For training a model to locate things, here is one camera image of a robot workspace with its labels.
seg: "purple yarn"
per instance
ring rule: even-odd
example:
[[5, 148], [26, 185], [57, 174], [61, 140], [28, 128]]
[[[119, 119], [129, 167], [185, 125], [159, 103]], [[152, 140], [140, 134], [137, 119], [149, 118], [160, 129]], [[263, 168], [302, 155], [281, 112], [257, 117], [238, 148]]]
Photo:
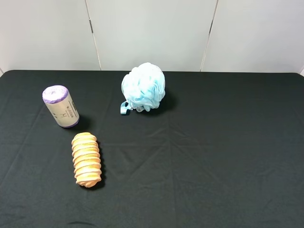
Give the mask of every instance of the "purple yarn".
[[42, 99], [45, 103], [56, 104], [63, 101], [68, 95], [68, 89], [63, 85], [53, 85], [46, 88], [42, 93]]

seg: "ridged orange object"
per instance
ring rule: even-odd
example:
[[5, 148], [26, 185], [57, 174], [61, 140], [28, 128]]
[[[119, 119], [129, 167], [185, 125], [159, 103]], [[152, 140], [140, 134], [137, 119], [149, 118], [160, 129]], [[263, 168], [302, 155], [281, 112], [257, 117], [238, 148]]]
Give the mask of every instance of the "ridged orange object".
[[101, 164], [96, 137], [89, 132], [75, 135], [72, 156], [76, 183], [90, 188], [101, 181]]

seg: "white panel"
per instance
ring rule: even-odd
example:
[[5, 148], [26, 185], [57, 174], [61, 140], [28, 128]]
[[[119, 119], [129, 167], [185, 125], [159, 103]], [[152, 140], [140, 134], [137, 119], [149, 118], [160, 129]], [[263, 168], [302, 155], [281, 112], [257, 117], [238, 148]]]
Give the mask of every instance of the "white panel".
[[218, 3], [203, 71], [300, 73], [303, 0]]
[[2, 70], [99, 70], [85, 0], [0, 0]]
[[87, 0], [101, 68], [199, 71], [216, 0]]

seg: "panel seam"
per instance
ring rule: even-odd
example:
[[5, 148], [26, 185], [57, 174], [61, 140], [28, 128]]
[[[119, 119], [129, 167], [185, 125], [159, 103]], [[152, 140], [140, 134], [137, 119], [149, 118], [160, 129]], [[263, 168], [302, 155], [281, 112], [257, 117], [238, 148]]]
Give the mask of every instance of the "panel seam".
[[207, 52], [207, 48], [208, 48], [208, 45], [209, 45], [209, 40], [210, 40], [211, 31], [212, 31], [213, 21], [214, 21], [214, 18], [215, 18], [215, 14], [217, 12], [218, 3], [219, 3], [219, 0], [217, 0], [217, 3], [216, 3], [215, 8], [214, 8], [213, 18], [212, 18], [212, 21], [211, 21], [211, 24], [210, 24], [210, 29], [209, 29], [208, 39], [207, 39], [207, 44], [206, 44], [203, 59], [202, 59], [201, 65], [200, 65], [200, 70], [199, 70], [200, 72], [203, 70], [203, 65], [204, 65], [204, 62], [205, 62], [206, 52]]
[[304, 66], [300, 69], [300, 72], [298, 72], [299, 74], [302, 73], [304, 71]]
[[87, 15], [89, 17], [89, 22], [90, 22], [90, 29], [92, 31], [93, 41], [94, 41], [95, 50], [96, 50], [96, 54], [97, 54], [97, 58], [98, 58], [99, 68], [100, 68], [100, 70], [102, 70], [101, 63], [100, 63], [100, 57], [99, 57], [99, 54], [98, 54], [98, 48], [97, 48], [97, 44], [96, 44], [96, 39], [95, 39], [95, 36], [94, 36], [94, 33], [93, 33], [93, 25], [92, 25], [92, 21], [91, 21], [91, 17], [90, 17], [90, 12], [89, 12], [89, 7], [88, 7], [88, 4], [87, 4], [87, 0], [85, 0], [85, 3], [86, 3], [85, 7], [86, 7]]

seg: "label on spool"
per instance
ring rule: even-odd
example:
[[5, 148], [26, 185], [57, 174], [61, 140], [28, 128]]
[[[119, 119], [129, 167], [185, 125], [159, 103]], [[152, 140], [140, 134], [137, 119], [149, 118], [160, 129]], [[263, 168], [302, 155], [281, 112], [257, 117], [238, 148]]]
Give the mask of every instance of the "label on spool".
[[52, 113], [57, 124], [61, 127], [72, 127], [79, 121], [79, 114], [76, 110], [70, 93], [67, 97], [55, 104], [45, 103], [49, 111]]

